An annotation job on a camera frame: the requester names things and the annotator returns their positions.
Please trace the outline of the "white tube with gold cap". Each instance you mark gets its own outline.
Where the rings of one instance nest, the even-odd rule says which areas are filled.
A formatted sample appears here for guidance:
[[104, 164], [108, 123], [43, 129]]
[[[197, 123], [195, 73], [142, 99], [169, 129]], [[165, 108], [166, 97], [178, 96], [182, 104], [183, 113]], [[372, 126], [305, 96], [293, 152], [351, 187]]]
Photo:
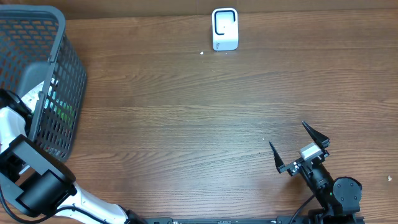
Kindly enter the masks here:
[[31, 112], [35, 111], [36, 104], [39, 101], [39, 93], [42, 91], [43, 85], [44, 82], [39, 83], [21, 98], [22, 102], [31, 110]]

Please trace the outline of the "teal packet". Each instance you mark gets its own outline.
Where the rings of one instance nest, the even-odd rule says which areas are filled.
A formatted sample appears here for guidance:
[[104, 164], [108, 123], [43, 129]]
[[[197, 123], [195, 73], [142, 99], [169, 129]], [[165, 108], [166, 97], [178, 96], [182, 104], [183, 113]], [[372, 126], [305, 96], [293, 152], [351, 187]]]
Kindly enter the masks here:
[[67, 109], [67, 100], [65, 96], [66, 87], [59, 79], [52, 78], [45, 100], [44, 108], [51, 109], [54, 113], [59, 113]]

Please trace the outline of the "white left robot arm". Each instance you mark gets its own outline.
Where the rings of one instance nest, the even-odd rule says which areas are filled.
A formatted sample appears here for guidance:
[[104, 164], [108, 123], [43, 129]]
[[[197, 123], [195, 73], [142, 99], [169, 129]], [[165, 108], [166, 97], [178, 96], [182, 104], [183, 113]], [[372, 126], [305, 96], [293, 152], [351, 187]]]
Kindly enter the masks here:
[[62, 162], [26, 136], [30, 109], [9, 90], [1, 90], [1, 205], [20, 223], [54, 216], [82, 223], [143, 223], [131, 210], [83, 190]]

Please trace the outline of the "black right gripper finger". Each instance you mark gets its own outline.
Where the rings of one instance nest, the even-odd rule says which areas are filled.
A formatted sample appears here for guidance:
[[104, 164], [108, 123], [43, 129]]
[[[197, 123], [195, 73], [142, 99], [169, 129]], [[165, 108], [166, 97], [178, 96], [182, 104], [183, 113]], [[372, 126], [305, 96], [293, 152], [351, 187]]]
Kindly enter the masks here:
[[330, 138], [325, 136], [324, 134], [318, 132], [317, 130], [313, 129], [308, 123], [302, 121], [302, 125], [306, 129], [307, 133], [313, 139], [314, 143], [320, 149], [326, 149], [330, 145]]
[[277, 152], [276, 148], [274, 147], [273, 143], [269, 141], [269, 145], [271, 147], [272, 153], [274, 155], [274, 162], [275, 162], [275, 167], [278, 171], [278, 173], [282, 173], [284, 171], [285, 164], [281, 157], [279, 156], [279, 153]]

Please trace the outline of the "green haribo candy bag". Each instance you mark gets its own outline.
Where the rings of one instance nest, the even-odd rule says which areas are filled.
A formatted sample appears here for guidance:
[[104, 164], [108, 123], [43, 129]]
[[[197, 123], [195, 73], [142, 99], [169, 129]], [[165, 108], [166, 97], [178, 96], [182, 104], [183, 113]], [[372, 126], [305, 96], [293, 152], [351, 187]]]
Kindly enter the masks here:
[[59, 150], [69, 150], [75, 125], [75, 110], [62, 102], [60, 106], [49, 103], [44, 112], [41, 137], [47, 142], [45, 148], [58, 147]]

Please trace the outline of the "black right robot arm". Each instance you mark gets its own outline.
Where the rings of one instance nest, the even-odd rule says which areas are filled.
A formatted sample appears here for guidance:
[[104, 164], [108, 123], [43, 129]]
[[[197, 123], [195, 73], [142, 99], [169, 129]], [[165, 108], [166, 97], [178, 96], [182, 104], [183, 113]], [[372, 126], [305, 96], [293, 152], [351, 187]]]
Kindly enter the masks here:
[[300, 174], [312, 192], [288, 217], [289, 223], [364, 223], [363, 217], [356, 216], [360, 212], [361, 183], [352, 177], [333, 179], [323, 165], [329, 156], [330, 138], [305, 121], [302, 125], [313, 142], [301, 148], [300, 157], [293, 162], [285, 164], [273, 143], [269, 144], [278, 173], [288, 172], [292, 177]]

